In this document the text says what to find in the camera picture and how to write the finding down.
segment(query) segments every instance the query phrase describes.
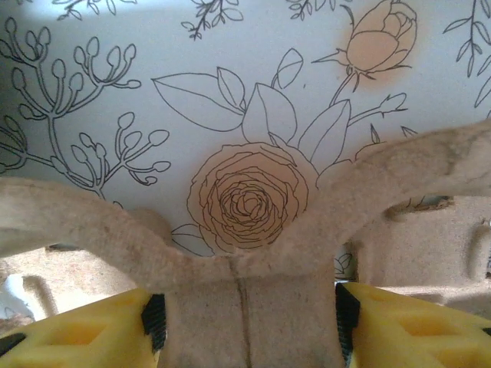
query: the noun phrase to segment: rose drawing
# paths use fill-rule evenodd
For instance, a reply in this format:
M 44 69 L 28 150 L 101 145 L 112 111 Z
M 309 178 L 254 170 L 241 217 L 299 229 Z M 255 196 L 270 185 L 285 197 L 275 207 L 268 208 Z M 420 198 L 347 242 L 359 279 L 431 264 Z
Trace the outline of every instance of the rose drawing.
M 302 153 L 286 145 L 223 146 L 194 176 L 189 213 L 216 254 L 262 247 L 305 211 L 317 177 Z
M 336 61 L 346 67 L 347 77 L 336 91 L 331 105 L 340 92 L 356 76 L 356 90 L 363 75 L 403 67 L 401 63 L 413 49 L 417 37 L 417 15 L 406 3 L 383 0 L 354 26 L 346 50 L 322 57 L 314 63 Z

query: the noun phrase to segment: yellow plastic object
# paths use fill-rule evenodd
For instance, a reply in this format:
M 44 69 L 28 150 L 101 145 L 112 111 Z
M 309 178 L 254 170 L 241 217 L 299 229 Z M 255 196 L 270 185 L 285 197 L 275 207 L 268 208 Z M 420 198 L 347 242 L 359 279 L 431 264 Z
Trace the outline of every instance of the yellow plastic object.
M 350 368 L 491 368 L 491 320 L 358 283 Z
M 141 319 L 150 297 L 134 289 L 12 330 L 26 338 L 0 368 L 155 368 Z

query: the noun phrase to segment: botanical illustration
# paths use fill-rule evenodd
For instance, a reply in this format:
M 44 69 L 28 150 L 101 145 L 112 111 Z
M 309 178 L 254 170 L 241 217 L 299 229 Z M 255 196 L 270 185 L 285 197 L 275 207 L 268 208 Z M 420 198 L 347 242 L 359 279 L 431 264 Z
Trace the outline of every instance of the botanical illustration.
M 305 130 L 299 129 L 295 106 L 286 95 L 305 67 L 294 48 L 285 53 L 271 82 L 256 82 L 250 96 L 241 77 L 224 67 L 217 67 L 215 75 L 191 72 L 153 79 L 163 101 L 181 117 L 203 129 L 240 130 L 243 136 L 242 144 L 223 145 L 197 171 L 187 201 L 194 223 L 174 229 L 173 240 L 199 255 L 206 248 L 208 254 L 236 253 L 276 240 L 305 211 L 333 165 L 350 164 L 384 142 L 370 123 L 369 144 L 346 156 L 350 127 L 375 114 L 406 110 L 405 93 L 390 94 L 361 111 L 351 97 L 341 95 L 352 80 L 356 90 L 362 76 L 370 83 L 374 74 L 401 67 L 416 41 L 416 28 L 416 14 L 403 2 L 386 0 L 371 9 L 354 26 L 346 51 L 338 49 L 315 62 L 337 61 L 346 67 L 347 77 Z M 361 43 L 374 46 L 362 50 Z M 405 126 L 401 130 L 405 136 L 416 133 Z M 351 259 L 338 259 L 340 267 Z
M 239 10 L 239 0 L 191 0 L 196 5 L 197 21 L 182 21 L 181 25 L 189 32 L 194 41 L 203 38 L 207 29 L 215 28 L 227 21 L 243 21 Z
M 0 125 L 0 173 L 20 169 L 32 161 L 55 169 L 72 184 L 105 198 L 105 184 L 120 170 L 127 171 L 139 184 L 150 186 L 157 182 L 154 173 L 169 169 L 170 163 L 167 161 L 145 167 L 134 163 L 137 157 L 163 144 L 169 132 L 155 130 L 143 136 L 135 127 L 135 115 L 132 112 L 123 113 L 114 122 L 116 133 L 113 146 L 105 146 L 88 133 L 80 132 L 79 142 L 71 145 L 69 153 L 61 149 L 57 126 L 65 117 L 83 109 L 106 89 L 140 87 L 139 80 L 125 79 L 137 56 L 134 44 L 124 50 L 115 46 L 107 54 L 100 55 L 99 39 L 92 37 L 84 48 L 77 46 L 74 49 L 74 63 L 80 71 L 68 75 L 64 60 L 56 59 L 52 65 L 46 65 L 51 45 L 48 28 L 43 27 L 37 34 L 28 31 L 22 38 L 26 44 L 19 42 L 17 24 L 13 18 L 7 19 L 5 30 L 8 38 L 0 40 L 0 55 L 18 65 L 12 69 L 11 74 L 12 86 L 24 99 L 24 103 L 18 106 L 18 113 L 24 120 L 46 126 L 51 155 L 42 157 L 34 154 L 23 129 L 25 124 L 10 115 L 4 115 L 4 124 Z M 110 67 L 106 75 L 94 71 L 100 59 L 105 59 Z M 47 87 L 49 78 L 54 78 L 56 82 L 55 92 Z M 31 94 L 33 89 L 40 91 L 42 97 Z M 114 150 L 117 158 L 113 162 L 109 159 L 112 155 L 107 155 L 109 149 Z
M 16 0 L 19 5 L 25 2 L 33 2 L 33 0 Z M 66 18 L 75 18 L 79 21 L 82 20 L 82 14 L 80 11 L 83 9 L 90 9 L 95 15 L 101 13 L 101 6 L 107 8 L 112 14 L 116 15 L 116 3 L 123 2 L 127 4 L 136 4 L 137 0 L 51 0 L 52 5 L 58 6 L 61 10 L 57 20 L 62 21 Z
M 466 60 L 468 78 L 473 75 L 473 72 L 475 72 L 477 77 L 481 76 L 491 64 L 491 54 L 486 58 L 483 55 L 483 48 L 491 46 L 491 37 L 486 26 L 486 23 L 489 24 L 490 18 L 489 0 L 472 0 L 472 7 L 470 7 L 468 16 L 452 21 L 443 31 L 444 34 L 451 31 L 461 31 L 469 35 L 464 43 L 460 45 L 456 56 L 457 63 L 461 60 Z M 491 76 L 486 79 L 480 88 L 474 107 L 478 107 L 489 94 L 491 94 Z
M 293 15 L 290 19 L 300 19 L 303 21 L 306 15 L 312 15 L 314 12 L 318 12 L 325 5 L 328 5 L 332 11 L 336 9 L 336 0 L 286 0 L 286 2 L 290 3 L 288 8 L 293 12 Z M 343 8 L 346 8 L 349 11 L 349 8 L 346 5 L 339 5 Z

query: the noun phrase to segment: black rubber strip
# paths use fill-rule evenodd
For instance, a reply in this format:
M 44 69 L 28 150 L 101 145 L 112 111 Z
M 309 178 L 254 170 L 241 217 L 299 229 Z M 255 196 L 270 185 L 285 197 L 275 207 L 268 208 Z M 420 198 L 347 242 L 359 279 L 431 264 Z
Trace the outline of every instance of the black rubber strip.
M 0 339 L 0 357 L 3 357 L 6 353 L 19 345 L 26 338 L 23 333 L 14 333 Z
M 353 329 L 360 318 L 360 301 L 343 285 L 336 284 L 336 318 L 338 336 L 346 366 L 350 365 L 353 353 Z
M 152 351 L 163 349 L 167 335 L 166 301 L 163 294 L 154 294 L 141 314 L 146 335 L 152 337 Z

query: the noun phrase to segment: twig drawing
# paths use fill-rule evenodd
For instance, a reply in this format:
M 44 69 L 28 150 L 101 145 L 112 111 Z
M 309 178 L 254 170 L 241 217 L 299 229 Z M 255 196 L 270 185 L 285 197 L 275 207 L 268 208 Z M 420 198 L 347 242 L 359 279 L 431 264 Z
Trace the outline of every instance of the twig drawing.
M 189 32 L 189 38 L 194 41 L 203 38 L 202 32 L 215 28 L 220 23 L 243 21 L 244 16 L 237 8 L 239 0 L 191 0 L 196 4 L 197 23 L 182 21 L 181 25 Z
M 139 167 L 133 163 L 137 157 L 153 147 L 163 144 L 169 132 L 155 130 L 143 138 L 142 132 L 134 129 L 134 113 L 124 113 L 117 119 L 117 131 L 114 137 L 114 149 L 117 161 L 109 162 L 107 148 L 89 134 L 81 132 L 80 142 L 71 145 L 71 155 L 79 165 L 70 165 L 66 152 L 60 146 L 57 135 L 57 122 L 70 113 L 77 111 L 97 99 L 109 87 L 117 89 L 139 88 L 138 80 L 123 81 L 137 56 L 137 49 L 130 44 L 123 51 L 115 46 L 106 56 L 110 70 L 105 76 L 94 72 L 94 63 L 99 59 L 100 42 L 92 37 L 85 48 L 74 49 L 74 61 L 81 72 L 67 75 L 65 61 L 56 59 L 51 65 L 51 75 L 47 75 L 46 57 L 51 45 L 51 32 L 43 27 L 38 34 L 28 31 L 25 37 L 29 52 L 23 51 L 18 42 L 17 24 L 13 18 L 7 19 L 5 30 L 8 40 L 0 40 L 0 54 L 18 64 L 12 69 L 12 85 L 22 95 L 24 103 L 18 106 L 18 112 L 26 120 L 44 121 L 48 126 L 52 153 L 49 157 L 37 156 L 31 152 L 21 124 L 11 116 L 4 116 L 5 126 L 0 126 L 4 140 L 0 150 L 9 153 L 10 159 L 0 156 L 0 172 L 22 168 L 27 161 L 40 163 L 56 169 L 69 182 L 79 188 L 95 192 L 104 198 L 104 185 L 119 170 L 125 169 L 139 184 L 150 186 L 157 182 L 151 173 L 161 173 L 169 169 L 170 163 L 159 161 L 150 167 Z M 48 78 L 56 80 L 57 88 L 53 94 L 48 90 Z M 36 99 L 29 90 L 31 84 L 37 84 L 42 99 Z
M 314 12 L 318 12 L 325 5 L 331 8 L 332 11 L 336 9 L 336 0 L 286 0 L 290 3 L 288 8 L 293 11 L 293 15 L 290 19 L 300 19 L 305 20 L 305 16 L 312 15 Z
M 32 2 L 33 0 L 17 0 L 19 5 L 24 2 Z M 63 8 L 63 12 L 58 16 L 57 20 L 62 21 L 67 18 L 75 18 L 79 21 L 82 20 L 82 14 L 80 10 L 85 7 L 90 9 L 95 15 L 101 13 L 101 3 L 104 3 L 104 7 L 112 14 L 116 15 L 116 1 L 136 4 L 137 0 L 51 0 L 52 5 Z
M 458 30 L 460 28 L 466 29 L 469 38 L 460 46 L 456 56 L 456 63 L 460 62 L 465 55 L 469 55 L 467 61 L 467 77 L 471 77 L 476 70 L 474 65 L 476 64 L 478 57 L 483 55 L 483 46 L 491 46 L 491 37 L 489 31 L 483 21 L 488 21 L 491 18 L 491 8 L 489 6 L 489 0 L 472 0 L 472 7 L 470 9 L 470 15 L 464 18 L 452 21 L 445 30 L 444 34 Z M 483 61 L 479 70 L 476 72 L 476 76 L 481 76 L 487 71 L 491 64 L 491 54 Z M 479 89 L 474 107 L 477 108 L 491 93 L 491 77 L 484 82 Z

